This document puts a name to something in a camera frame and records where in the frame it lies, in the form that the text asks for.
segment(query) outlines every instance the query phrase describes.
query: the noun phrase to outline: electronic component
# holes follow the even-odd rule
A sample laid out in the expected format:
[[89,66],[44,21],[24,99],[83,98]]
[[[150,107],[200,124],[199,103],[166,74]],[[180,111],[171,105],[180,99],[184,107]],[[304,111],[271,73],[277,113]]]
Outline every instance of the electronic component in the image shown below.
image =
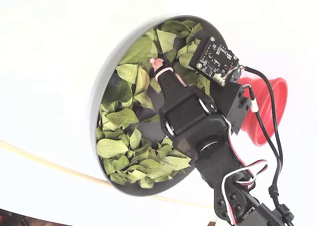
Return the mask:
[[207,42],[200,42],[189,65],[209,80],[224,86],[227,80],[238,82],[241,69],[230,72],[239,65],[238,62],[239,59],[231,50],[227,50],[214,37],[210,37]]

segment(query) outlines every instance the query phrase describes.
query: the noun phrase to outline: red suction cup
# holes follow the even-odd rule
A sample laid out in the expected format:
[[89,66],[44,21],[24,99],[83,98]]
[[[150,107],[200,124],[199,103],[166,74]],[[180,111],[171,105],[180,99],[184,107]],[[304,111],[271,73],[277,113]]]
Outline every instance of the red suction cup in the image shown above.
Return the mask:
[[[269,96],[268,88],[265,82],[262,79],[251,79],[251,78],[241,78],[239,80],[241,85],[250,84],[252,89],[255,93],[258,106],[259,106],[259,113],[262,117],[264,126],[269,134],[272,137],[274,133],[273,127],[273,119],[272,119],[272,106],[271,106],[271,99]],[[276,105],[276,118],[277,124],[280,123],[287,100],[287,84],[283,78],[277,78],[274,80],[270,80],[270,83],[273,88],[274,98],[275,98],[275,105]],[[245,94],[246,97],[250,97],[249,92],[246,90]],[[249,137],[251,138],[252,142],[257,146],[263,146],[267,143],[265,136],[260,128],[258,123],[257,117],[255,113],[251,111],[248,112],[241,129],[248,133]]]

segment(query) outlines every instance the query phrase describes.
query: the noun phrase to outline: white wire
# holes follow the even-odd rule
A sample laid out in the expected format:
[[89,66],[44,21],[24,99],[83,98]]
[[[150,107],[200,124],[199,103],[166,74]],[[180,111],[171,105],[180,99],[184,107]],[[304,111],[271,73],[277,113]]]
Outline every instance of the white wire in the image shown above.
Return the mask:
[[230,204],[229,204],[229,201],[228,201],[228,198],[227,198],[227,195],[226,195],[226,191],[225,191],[225,188],[224,188],[225,182],[226,182],[226,180],[227,180],[228,177],[230,177],[230,176],[232,176],[232,175],[234,175],[234,174],[236,174],[236,173],[238,173],[238,172],[244,171],[244,170],[250,170],[251,167],[253,167],[253,166],[257,165],[257,164],[260,164],[260,163],[265,163],[264,168],[267,167],[267,161],[266,161],[266,160],[259,160],[259,161],[255,162],[255,163],[252,163],[252,164],[250,164],[250,165],[248,165],[248,166],[246,166],[246,167],[244,167],[244,168],[240,168],[240,169],[237,169],[237,170],[234,170],[234,171],[228,173],[227,175],[224,176],[224,178],[223,178],[223,180],[222,180],[222,183],[221,183],[221,192],[222,192],[222,194],[223,194],[224,201],[225,201],[225,203],[226,203],[227,213],[228,213],[228,217],[229,217],[229,219],[230,219],[231,225],[236,224],[236,221],[235,221],[235,219],[234,219],[233,212],[232,212],[232,208],[231,208],[231,206],[230,206]]

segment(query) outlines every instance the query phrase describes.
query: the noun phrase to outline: green leaf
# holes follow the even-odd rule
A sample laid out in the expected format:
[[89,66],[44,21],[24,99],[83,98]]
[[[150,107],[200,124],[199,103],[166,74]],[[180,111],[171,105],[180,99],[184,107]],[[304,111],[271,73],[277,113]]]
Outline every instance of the green leaf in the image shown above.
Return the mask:
[[149,37],[152,41],[154,41],[155,39],[155,30],[154,29],[150,29],[148,32],[145,33],[145,36]]
[[141,132],[136,128],[130,136],[130,146],[132,150],[136,150],[142,138]]
[[154,179],[154,182],[157,183],[157,182],[162,182],[162,181],[166,181],[166,180],[169,180],[168,176],[158,177],[158,178]]
[[139,165],[143,166],[144,168],[160,168],[162,165],[158,162],[156,162],[155,160],[153,159],[145,159],[143,161],[141,161],[139,163]]
[[104,158],[104,166],[107,175],[112,174],[116,171],[114,165],[112,164],[112,161],[112,159]]
[[118,140],[122,140],[124,142],[125,145],[129,146],[129,136],[126,135],[126,134],[121,134],[119,137],[118,137]]
[[174,166],[161,165],[161,167],[159,168],[147,169],[148,171],[147,177],[150,179],[156,179],[159,177],[169,176],[172,173],[174,168],[175,168]]
[[97,143],[98,155],[103,158],[111,158],[117,154],[128,151],[127,146],[122,140],[101,139]]
[[176,176],[176,174],[178,174],[178,171],[177,170],[173,170],[170,174],[170,177],[174,177]]
[[173,69],[188,86],[197,84],[199,74],[195,71],[184,68],[179,62],[175,63]]
[[159,121],[159,115],[154,115],[151,118],[147,118],[145,120],[142,121],[142,123],[154,123],[154,122],[158,122]]
[[133,165],[133,166],[130,166],[127,170],[125,170],[124,172],[131,172],[131,171],[134,171],[134,170],[139,170],[143,173],[146,172],[145,168],[143,166],[140,166],[140,165]]
[[131,159],[130,164],[133,164],[136,161],[141,160],[141,159],[149,158],[149,152],[150,152],[150,150],[148,149],[147,151],[141,152],[140,154],[136,155],[134,158]]
[[195,44],[198,46],[200,43],[200,40],[199,39],[195,39]]
[[141,141],[142,141],[142,146],[145,146],[145,145],[152,145],[152,143],[149,141],[149,140],[147,140],[147,139],[145,139],[145,138],[141,138]]
[[183,54],[186,54],[187,51],[188,51],[188,45],[185,45],[185,46],[182,47],[180,50],[178,50],[176,58],[179,58],[179,57],[182,56]]
[[179,57],[179,62],[183,67],[190,70],[194,70],[191,66],[189,66],[189,62],[192,59],[192,57],[193,57],[193,54],[190,54],[190,53],[183,54],[182,56]]
[[165,137],[161,143],[162,145],[168,144],[170,146],[173,146],[173,141],[170,140],[168,137]]
[[182,154],[181,152],[177,151],[176,149],[173,149],[171,153],[168,154],[169,156],[178,157],[178,158],[186,158],[185,154]]
[[178,38],[185,38],[189,35],[191,29],[180,21],[169,20],[162,25],[162,31],[176,34]]
[[191,41],[193,41],[195,34],[196,34],[198,31],[202,30],[202,29],[203,29],[203,28],[202,28],[202,26],[201,26],[200,24],[196,24],[195,27],[193,28],[193,30],[192,30],[192,31],[190,32],[190,34],[187,36],[187,38],[186,38],[186,43],[188,44],[188,43],[190,43]]
[[115,132],[104,131],[104,134],[106,135],[106,138],[117,140],[121,134],[124,134],[124,132],[121,129],[117,129]]
[[155,149],[151,149],[149,152],[149,159],[152,159],[156,162],[159,162],[159,158],[157,157]]
[[149,55],[152,48],[152,41],[149,37],[143,36],[139,38],[131,48],[125,53],[119,65],[122,64],[138,64]]
[[188,46],[187,52],[193,54],[197,49],[197,45],[196,44],[191,44],[190,46]]
[[134,170],[133,172],[128,172],[128,179],[130,183],[134,183],[137,180],[141,180],[146,177],[146,174],[140,170]]
[[149,84],[150,84],[150,78],[148,73],[142,68],[139,68],[134,95],[138,95],[141,92],[145,92],[148,89]]
[[184,20],[182,21],[182,23],[185,24],[188,28],[193,28],[196,24],[193,20]]
[[176,54],[177,54],[177,50],[176,49],[172,49],[171,51],[167,52],[165,54],[165,56],[170,62],[173,62],[173,60],[176,57]]
[[160,85],[155,78],[150,79],[150,86],[155,90],[156,93],[159,93],[161,91]]
[[120,80],[116,87],[106,88],[101,104],[104,108],[108,108],[115,101],[127,102],[131,97],[132,91],[129,84],[125,80]]
[[110,179],[117,183],[117,184],[120,184],[120,185],[125,185],[127,183],[127,178],[122,176],[122,175],[119,175],[117,173],[112,173],[110,174]]
[[144,189],[151,189],[154,186],[154,180],[147,179],[146,177],[140,181],[140,187]]
[[147,150],[151,150],[152,148],[151,148],[151,145],[149,144],[149,143],[147,143],[147,144],[145,144],[143,147],[141,147],[141,148],[137,148],[136,150],[135,150],[135,153],[136,154],[139,154],[139,153],[143,153],[143,152],[145,152],[145,151],[147,151]]
[[162,52],[166,53],[173,49],[174,40],[177,37],[176,34],[157,30],[159,44],[162,48]]
[[134,155],[134,151],[129,150],[127,157],[128,157],[128,158],[131,158],[133,155]]
[[146,91],[136,95],[134,99],[140,102],[142,107],[154,110],[152,101],[150,97],[148,97]]
[[175,166],[175,168],[173,170],[181,170],[183,168],[190,167],[190,165],[188,164],[188,160],[186,158],[167,156],[165,158],[162,158],[161,162],[165,162],[165,163],[168,163],[170,165]]
[[122,126],[123,124],[126,124],[126,123],[139,122],[137,116],[131,109],[123,109],[119,112],[109,113],[106,117],[111,123],[118,126]]
[[97,138],[97,141],[105,138],[104,133],[102,132],[102,129],[99,126],[96,129],[96,138]]
[[137,64],[123,64],[116,68],[118,75],[125,81],[135,84],[138,73]]
[[207,79],[205,83],[205,93],[210,96],[210,80]]
[[172,147],[170,145],[164,145],[160,149],[157,149],[158,157],[160,159],[166,157],[172,151]]
[[121,157],[118,160],[113,160],[112,164],[114,165],[116,170],[119,171],[129,166],[130,162],[125,155],[121,155]]

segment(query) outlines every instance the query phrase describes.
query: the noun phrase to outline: beige cable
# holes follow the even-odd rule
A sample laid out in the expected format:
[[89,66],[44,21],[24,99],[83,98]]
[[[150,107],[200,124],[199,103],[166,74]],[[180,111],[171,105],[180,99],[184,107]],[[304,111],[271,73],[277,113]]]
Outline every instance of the beige cable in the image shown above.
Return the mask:
[[[101,185],[105,185],[107,187],[113,187],[109,182],[105,181],[105,180],[101,180],[80,172],[77,172],[75,170],[69,169],[69,168],[65,168],[62,167],[61,165],[52,163],[50,161],[47,161],[43,158],[37,157],[33,154],[30,154],[28,152],[25,152],[19,148],[16,148],[8,143],[5,143],[3,141],[0,140],[0,147],[3,149],[6,149],[14,154],[17,154],[19,156],[22,156],[24,158],[27,158],[31,161],[40,163],[42,165],[45,165],[47,167],[50,167],[52,169],[58,170],[58,171],[62,171],[66,174],[84,179],[84,180],[88,180],[90,182],[94,182],[97,184],[101,184]],[[177,200],[177,199],[171,199],[171,198],[167,198],[167,197],[163,197],[163,196],[159,196],[159,195],[152,195],[152,196],[148,196],[150,198],[156,199],[156,200],[161,200],[161,201],[166,201],[166,202],[171,202],[171,203],[176,203],[176,204],[181,204],[181,205],[187,205],[187,206],[192,206],[192,207],[198,207],[198,208],[208,208],[208,209],[213,209],[213,205],[204,205],[204,204],[197,204],[197,203],[192,203],[192,202],[187,202],[187,201],[182,201],[182,200]]]

